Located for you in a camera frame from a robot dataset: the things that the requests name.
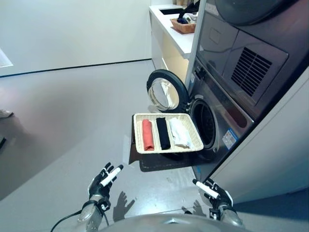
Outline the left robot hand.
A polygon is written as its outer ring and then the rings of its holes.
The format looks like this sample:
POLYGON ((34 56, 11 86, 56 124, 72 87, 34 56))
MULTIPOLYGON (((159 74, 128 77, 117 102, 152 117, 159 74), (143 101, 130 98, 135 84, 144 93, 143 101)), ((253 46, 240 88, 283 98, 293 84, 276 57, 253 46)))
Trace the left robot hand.
POLYGON ((114 167, 108 162, 99 174, 92 179, 88 187, 89 199, 93 196, 109 198, 110 189, 114 181, 117 179, 117 175, 123 170, 123 168, 124 166, 122 164, 114 167))

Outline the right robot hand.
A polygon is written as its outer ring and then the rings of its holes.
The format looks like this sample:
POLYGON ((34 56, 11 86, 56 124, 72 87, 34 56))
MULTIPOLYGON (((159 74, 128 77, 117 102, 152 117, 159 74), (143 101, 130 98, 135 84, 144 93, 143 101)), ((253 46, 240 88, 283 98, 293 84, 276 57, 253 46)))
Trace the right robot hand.
POLYGON ((204 191, 204 196, 210 201, 213 209, 233 208, 233 199, 228 191, 221 188, 217 183, 211 181, 210 183, 202 183, 196 179, 192 180, 198 188, 204 191))

